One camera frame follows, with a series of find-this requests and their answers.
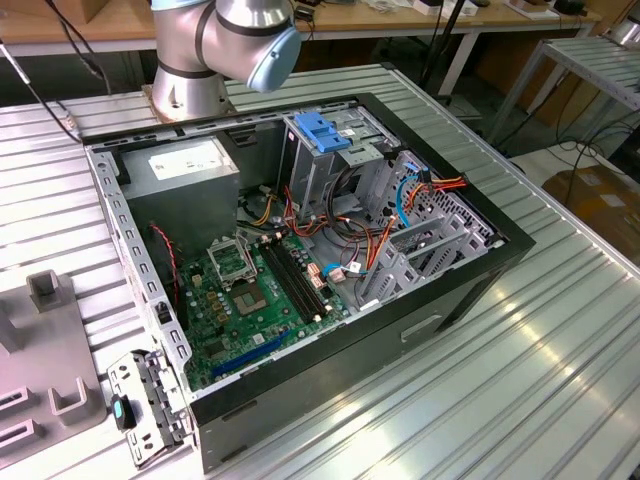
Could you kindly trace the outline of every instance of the ram slot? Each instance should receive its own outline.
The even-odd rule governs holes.
[[[303,322],[312,323],[317,315],[326,314],[315,291],[282,245],[263,245],[260,252]]]

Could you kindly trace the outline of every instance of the blue drive bay latch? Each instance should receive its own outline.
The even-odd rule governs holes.
[[[321,153],[335,152],[351,146],[351,142],[342,137],[333,125],[317,112],[300,113],[294,118]]]

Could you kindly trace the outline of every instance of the workbench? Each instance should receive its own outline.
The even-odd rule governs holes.
[[[480,8],[473,17],[460,17],[453,34],[463,39],[449,67],[439,93],[453,91],[462,68],[481,33],[521,32],[532,30],[577,30],[580,37],[587,36],[601,17],[589,11],[585,17],[561,15],[561,18],[530,20],[513,11],[501,0]],[[316,7],[313,40],[350,38],[384,38],[432,35],[436,15],[425,16],[412,8],[380,13],[364,3],[334,5],[323,3]],[[444,30],[443,18],[438,29]],[[298,21],[296,27],[303,39],[310,40],[311,26]],[[87,25],[78,30],[97,52],[124,52],[155,50],[153,15],[146,0],[110,0]],[[0,18],[0,35],[14,56],[56,55],[72,53],[57,21],[8,12]]]
[[[402,74],[293,75],[238,110],[372,92],[537,242],[458,324],[241,453],[216,478],[626,479],[640,462],[640,272]],[[142,93],[66,102],[86,135],[157,122]],[[106,368],[148,348],[83,149],[37,105],[0,110],[0,288],[68,273]],[[137,472],[111,416],[3,478],[200,478],[185,445]]]
[[[544,58],[555,61],[557,66],[540,89],[529,111],[545,100],[567,71],[578,75],[609,96],[594,116],[594,124],[587,130],[583,139],[596,133],[596,127],[616,102],[631,110],[640,109],[640,91],[637,89],[640,79],[640,51],[621,47],[603,37],[543,40],[531,54],[502,102],[488,137],[489,142],[493,142],[502,131],[511,110]]]

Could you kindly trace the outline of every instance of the cardboard box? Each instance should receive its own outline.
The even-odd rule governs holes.
[[[442,16],[444,18],[449,18],[453,13],[453,8],[456,6],[455,0],[445,0],[442,5]],[[464,5],[462,6],[462,10],[460,10],[459,17],[474,17],[478,13],[478,7],[473,3],[466,0]]]
[[[563,203],[571,171],[547,180],[542,188]],[[640,193],[602,166],[576,171],[568,208],[615,249],[640,265]]]
[[[109,0],[56,0],[58,10],[74,25],[84,25],[97,15]],[[0,0],[0,10],[57,18],[43,0]]]
[[[413,9],[417,10],[418,12],[420,12],[423,15],[438,15],[438,12],[440,11],[440,6],[437,7],[431,7],[429,5],[427,5],[424,2],[421,2],[420,0],[414,0],[413,1]]]
[[[545,0],[509,0],[509,3],[525,12],[546,12],[549,4]]]

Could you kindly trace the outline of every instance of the wooden desk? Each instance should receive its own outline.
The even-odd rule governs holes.
[[[561,20],[529,20],[511,10],[499,0],[478,10],[474,17],[461,17],[453,29],[464,38],[445,77],[441,94],[453,90],[462,67],[466,63],[480,33],[524,30],[575,29],[586,36],[600,16],[590,12],[586,17],[563,16]],[[441,22],[440,30],[446,19]],[[425,16],[410,9],[380,13],[364,3],[356,5],[322,4],[316,8],[314,40],[349,38],[381,38],[433,34],[436,17]],[[301,32],[309,32],[309,25],[298,22]],[[111,0],[94,19],[78,29],[99,52],[155,49],[153,14],[146,0]],[[0,37],[16,56],[55,55],[72,53],[57,21],[7,12],[0,18]]]

